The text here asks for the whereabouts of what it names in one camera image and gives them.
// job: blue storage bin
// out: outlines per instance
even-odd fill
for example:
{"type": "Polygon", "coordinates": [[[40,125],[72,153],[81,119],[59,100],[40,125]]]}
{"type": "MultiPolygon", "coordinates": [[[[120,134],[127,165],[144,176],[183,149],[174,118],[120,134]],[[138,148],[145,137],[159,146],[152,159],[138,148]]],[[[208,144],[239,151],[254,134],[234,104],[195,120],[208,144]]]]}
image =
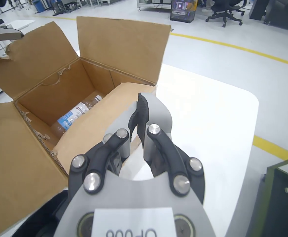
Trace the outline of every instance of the blue storage bin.
{"type": "Polygon", "coordinates": [[[32,3],[33,3],[33,5],[36,7],[38,13],[41,13],[41,12],[44,12],[44,11],[45,11],[44,6],[43,6],[41,0],[34,0],[32,3]]]}

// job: bottle cap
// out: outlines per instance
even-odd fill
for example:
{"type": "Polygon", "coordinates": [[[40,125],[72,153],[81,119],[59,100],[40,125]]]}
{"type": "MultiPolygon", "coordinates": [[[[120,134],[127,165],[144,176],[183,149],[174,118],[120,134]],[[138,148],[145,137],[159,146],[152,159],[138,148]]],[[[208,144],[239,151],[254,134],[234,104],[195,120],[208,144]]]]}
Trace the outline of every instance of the bottle cap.
{"type": "Polygon", "coordinates": [[[99,95],[97,95],[97,96],[95,96],[95,99],[97,99],[98,101],[100,101],[100,100],[102,99],[102,97],[99,96],[99,95]]]}

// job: cardboard box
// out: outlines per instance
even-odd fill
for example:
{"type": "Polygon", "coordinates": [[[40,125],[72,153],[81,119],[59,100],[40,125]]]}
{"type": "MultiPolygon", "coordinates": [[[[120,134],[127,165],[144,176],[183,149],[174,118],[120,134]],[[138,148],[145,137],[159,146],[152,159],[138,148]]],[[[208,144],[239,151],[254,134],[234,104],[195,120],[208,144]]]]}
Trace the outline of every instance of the cardboard box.
{"type": "Polygon", "coordinates": [[[56,23],[27,33],[0,58],[0,233],[67,186],[74,156],[102,140],[139,92],[158,80],[171,27],[77,17],[80,57],[56,23]],[[105,96],[58,139],[50,126],[89,96],[105,96]]]}

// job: cardboard flap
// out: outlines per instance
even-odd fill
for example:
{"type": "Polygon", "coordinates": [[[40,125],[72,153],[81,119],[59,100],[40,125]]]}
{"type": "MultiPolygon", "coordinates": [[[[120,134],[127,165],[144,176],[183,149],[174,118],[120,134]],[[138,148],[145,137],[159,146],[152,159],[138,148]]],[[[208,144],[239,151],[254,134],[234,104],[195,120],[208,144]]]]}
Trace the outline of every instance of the cardboard flap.
{"type": "Polygon", "coordinates": [[[156,85],[170,25],[77,17],[80,55],[156,85]]]}
{"type": "Polygon", "coordinates": [[[40,208],[67,179],[13,102],[0,103],[0,233],[40,208]]]}
{"type": "Polygon", "coordinates": [[[55,22],[14,41],[7,55],[9,58],[0,58],[0,88],[13,99],[78,58],[55,22]]]}
{"type": "Polygon", "coordinates": [[[71,161],[76,155],[86,153],[102,140],[107,128],[137,101],[140,92],[153,93],[155,89],[156,87],[143,84],[121,83],[78,118],[54,148],[65,171],[69,172],[71,161]]]}

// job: desktop pc with rgb lighting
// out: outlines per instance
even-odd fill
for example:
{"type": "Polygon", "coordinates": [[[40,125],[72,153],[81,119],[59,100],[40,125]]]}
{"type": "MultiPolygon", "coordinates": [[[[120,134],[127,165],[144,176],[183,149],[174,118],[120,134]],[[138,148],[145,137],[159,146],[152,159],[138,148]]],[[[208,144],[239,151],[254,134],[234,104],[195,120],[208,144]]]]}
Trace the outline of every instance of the desktop pc with rgb lighting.
{"type": "Polygon", "coordinates": [[[198,0],[172,0],[170,20],[191,23],[195,19],[198,0]]]}

